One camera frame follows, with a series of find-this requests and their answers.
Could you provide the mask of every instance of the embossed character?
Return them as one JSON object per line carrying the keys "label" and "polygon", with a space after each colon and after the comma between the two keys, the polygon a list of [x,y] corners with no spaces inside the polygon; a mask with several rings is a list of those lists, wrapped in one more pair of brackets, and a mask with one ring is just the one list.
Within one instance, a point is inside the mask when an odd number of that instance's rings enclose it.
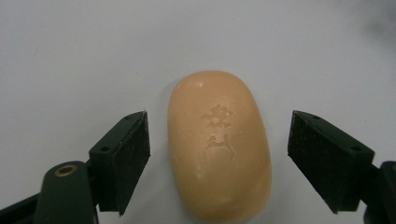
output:
{"label": "embossed character", "polygon": [[224,120],[233,114],[225,106],[216,105],[210,109],[209,114],[205,114],[201,119],[208,119],[208,127],[219,127],[219,128],[230,128],[231,123],[227,123]]}
{"label": "embossed character", "polygon": [[216,136],[210,136],[209,140],[207,140],[207,147],[228,147],[228,134],[225,133],[219,139]]}

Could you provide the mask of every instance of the brass screw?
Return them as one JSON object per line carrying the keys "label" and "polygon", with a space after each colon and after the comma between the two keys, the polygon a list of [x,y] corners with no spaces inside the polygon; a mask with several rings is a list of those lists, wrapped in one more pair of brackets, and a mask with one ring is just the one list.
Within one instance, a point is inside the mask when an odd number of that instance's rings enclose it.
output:
{"label": "brass screw", "polygon": [[77,170],[76,165],[64,165],[63,167],[59,168],[58,170],[55,171],[55,175],[58,177],[64,177],[67,175],[73,174]]}

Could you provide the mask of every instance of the embossed logo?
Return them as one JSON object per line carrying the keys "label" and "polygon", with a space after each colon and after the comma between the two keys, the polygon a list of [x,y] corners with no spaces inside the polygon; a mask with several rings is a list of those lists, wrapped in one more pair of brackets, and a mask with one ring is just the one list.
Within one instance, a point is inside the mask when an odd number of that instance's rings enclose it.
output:
{"label": "embossed logo", "polygon": [[209,111],[209,113],[201,116],[201,119],[208,121],[206,127],[212,130],[212,134],[210,134],[209,139],[206,141],[206,148],[223,147],[231,153],[234,160],[235,152],[229,144],[227,134],[227,130],[232,126],[230,122],[227,122],[227,118],[233,112],[227,109],[227,107],[220,105],[212,107]]}

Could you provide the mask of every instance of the orange soap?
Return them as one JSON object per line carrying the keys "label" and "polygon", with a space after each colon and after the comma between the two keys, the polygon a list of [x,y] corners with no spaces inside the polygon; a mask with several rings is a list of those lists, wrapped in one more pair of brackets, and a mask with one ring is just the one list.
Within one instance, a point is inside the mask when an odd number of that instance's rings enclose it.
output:
{"label": "orange soap", "polygon": [[238,77],[205,71],[183,78],[168,108],[177,189],[198,218],[246,220],[271,190],[271,159],[259,108]]}

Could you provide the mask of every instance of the screw hole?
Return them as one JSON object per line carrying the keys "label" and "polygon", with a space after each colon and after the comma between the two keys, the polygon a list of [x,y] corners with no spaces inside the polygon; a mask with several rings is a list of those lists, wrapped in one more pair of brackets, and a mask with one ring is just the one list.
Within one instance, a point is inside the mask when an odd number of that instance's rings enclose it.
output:
{"label": "screw hole", "polygon": [[352,147],[352,150],[357,151],[357,152],[360,152],[360,151],[361,151],[361,148],[360,148],[360,147]]}
{"label": "screw hole", "polygon": [[100,150],[103,151],[103,152],[107,152],[107,151],[110,150],[110,148],[109,147],[101,147]]}

